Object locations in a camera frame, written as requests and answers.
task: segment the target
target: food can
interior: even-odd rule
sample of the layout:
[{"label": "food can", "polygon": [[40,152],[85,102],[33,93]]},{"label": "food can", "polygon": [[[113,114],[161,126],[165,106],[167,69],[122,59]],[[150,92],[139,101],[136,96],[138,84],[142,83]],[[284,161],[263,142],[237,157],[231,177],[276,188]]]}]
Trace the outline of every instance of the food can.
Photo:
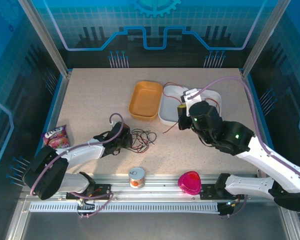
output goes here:
[{"label": "food can", "polygon": [[146,172],[142,167],[134,167],[129,171],[130,186],[134,189],[142,188],[145,185]]}]

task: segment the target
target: table surface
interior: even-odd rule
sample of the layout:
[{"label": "table surface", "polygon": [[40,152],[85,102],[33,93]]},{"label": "table surface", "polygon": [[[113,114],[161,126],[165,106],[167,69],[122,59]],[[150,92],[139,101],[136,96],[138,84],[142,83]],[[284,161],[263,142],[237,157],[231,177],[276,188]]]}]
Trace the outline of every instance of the table surface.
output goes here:
[{"label": "table surface", "polygon": [[[111,129],[109,116],[120,113],[131,129],[151,129],[157,134],[155,145],[145,153],[123,149],[117,156],[108,155],[80,164],[69,173],[127,174],[142,167],[147,174],[177,174],[197,171],[200,174],[255,174],[256,167],[237,157],[204,146],[190,129],[178,127],[162,134],[169,126],[157,117],[145,122],[133,119],[129,103],[139,81],[160,84],[174,82],[188,88],[203,88],[213,80],[240,77],[237,68],[75,68],[66,90],[58,126],[66,124],[71,145],[78,145]],[[222,98],[222,118],[238,121],[255,130],[244,88],[235,80],[210,88]]]}]

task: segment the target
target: snack bag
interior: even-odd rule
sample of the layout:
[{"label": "snack bag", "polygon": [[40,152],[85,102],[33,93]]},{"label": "snack bag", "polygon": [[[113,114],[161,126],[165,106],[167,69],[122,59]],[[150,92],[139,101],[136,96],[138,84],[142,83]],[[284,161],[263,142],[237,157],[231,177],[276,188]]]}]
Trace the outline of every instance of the snack bag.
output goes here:
[{"label": "snack bag", "polygon": [[70,146],[66,132],[66,125],[58,126],[51,131],[42,134],[43,144],[53,149],[63,149]]}]

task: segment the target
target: glass panel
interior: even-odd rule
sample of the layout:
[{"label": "glass panel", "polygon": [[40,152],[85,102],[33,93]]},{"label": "glass panel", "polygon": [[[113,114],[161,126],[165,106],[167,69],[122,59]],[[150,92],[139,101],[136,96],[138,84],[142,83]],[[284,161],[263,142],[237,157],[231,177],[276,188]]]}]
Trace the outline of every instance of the glass panel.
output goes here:
[{"label": "glass panel", "polygon": [[23,185],[23,158],[35,155],[59,75],[18,1],[0,0],[0,239]]},{"label": "glass panel", "polygon": [[300,166],[300,0],[290,2],[250,75],[274,149]]},{"label": "glass panel", "polygon": [[69,68],[240,68],[277,0],[33,0]]}]

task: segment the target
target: orange plastic container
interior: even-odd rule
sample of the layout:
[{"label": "orange plastic container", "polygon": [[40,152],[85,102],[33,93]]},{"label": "orange plastic container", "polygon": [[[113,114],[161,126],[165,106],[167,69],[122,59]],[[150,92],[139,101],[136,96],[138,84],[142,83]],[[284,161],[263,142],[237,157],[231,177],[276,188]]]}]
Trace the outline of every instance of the orange plastic container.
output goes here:
[{"label": "orange plastic container", "polygon": [[157,82],[140,81],[132,94],[129,112],[134,119],[151,121],[158,115],[162,86]]}]

